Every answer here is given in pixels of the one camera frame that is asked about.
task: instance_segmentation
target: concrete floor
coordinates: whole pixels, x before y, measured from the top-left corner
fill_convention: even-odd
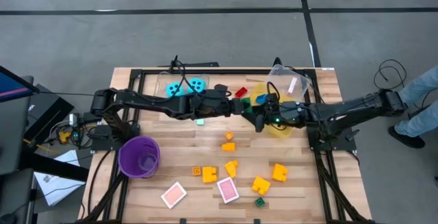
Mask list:
[[[308,1],[310,8],[438,6],[438,0]],[[0,0],[0,10],[300,6],[300,0]],[[437,13],[311,17],[321,64],[336,68],[345,99],[376,90],[372,78],[388,58],[404,64],[408,80],[437,64]],[[114,67],[168,64],[176,54],[183,62],[221,66],[270,66],[276,56],[288,65],[313,66],[301,13],[1,16],[0,32],[0,64],[57,92],[93,93],[109,86]],[[427,103],[437,97],[433,93]],[[89,97],[65,98],[81,112],[90,107]],[[424,149],[412,150],[386,133],[398,120],[378,118],[359,126],[357,146],[372,216],[379,223],[436,223],[437,131],[425,135]],[[38,223],[74,221],[82,194],[77,190],[52,208],[40,201]]]

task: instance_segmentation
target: person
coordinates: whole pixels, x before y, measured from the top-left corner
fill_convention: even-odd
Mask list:
[[[438,66],[423,73],[398,92],[405,104],[412,104],[426,93],[438,89]],[[438,127],[438,100],[409,121],[391,126],[388,132],[398,141],[416,149],[424,147],[420,135]]]

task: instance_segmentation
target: monitor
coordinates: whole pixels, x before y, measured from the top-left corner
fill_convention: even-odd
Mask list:
[[[35,86],[0,66],[0,102],[27,97],[39,92]]]

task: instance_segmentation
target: wooden table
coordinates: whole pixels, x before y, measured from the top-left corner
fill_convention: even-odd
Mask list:
[[[116,68],[111,87],[128,87],[131,68]],[[318,86],[327,103],[341,101],[341,93],[333,69],[316,69]],[[264,75],[210,75],[209,87],[224,84],[234,94],[242,84],[250,93]],[[153,95],[157,75],[147,75],[144,94]],[[204,126],[195,121],[177,121],[165,114],[141,111],[141,135],[150,136],[162,153],[159,169],[150,179],[130,179],[123,214],[123,223],[178,223],[180,218],[188,223],[324,223],[324,211],[314,154],[309,149],[305,128],[295,129],[285,140],[268,132],[260,134],[244,118],[232,116],[205,119]],[[223,152],[227,130],[235,134],[236,151]],[[83,203],[87,206],[90,181],[104,152],[93,156]],[[333,152],[339,185],[351,204],[365,218],[370,219],[365,190],[357,161],[344,151]],[[114,152],[111,152],[97,173],[92,190],[92,207],[105,193],[110,180]],[[235,184],[240,198],[224,204],[216,183],[204,184],[202,177],[192,176],[193,166],[217,166],[218,180],[228,177],[224,165],[238,160]],[[272,167],[280,163],[289,169],[286,182],[271,179]],[[266,196],[266,206],[258,208],[254,201],[259,195],[251,190],[255,176],[271,182]],[[187,191],[187,196],[169,210],[160,196],[175,182]],[[334,196],[331,196],[333,218],[337,218]],[[116,216],[119,191],[112,202],[110,218]]]

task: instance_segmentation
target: black shoe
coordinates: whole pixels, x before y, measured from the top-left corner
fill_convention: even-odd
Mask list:
[[[408,146],[410,148],[421,149],[425,145],[424,141],[419,136],[416,136],[415,138],[412,138],[410,136],[405,136],[405,135],[398,134],[396,132],[396,130],[394,129],[394,126],[391,126],[390,128],[388,128],[388,133],[393,138],[399,140],[404,145],[406,145],[406,146]]]

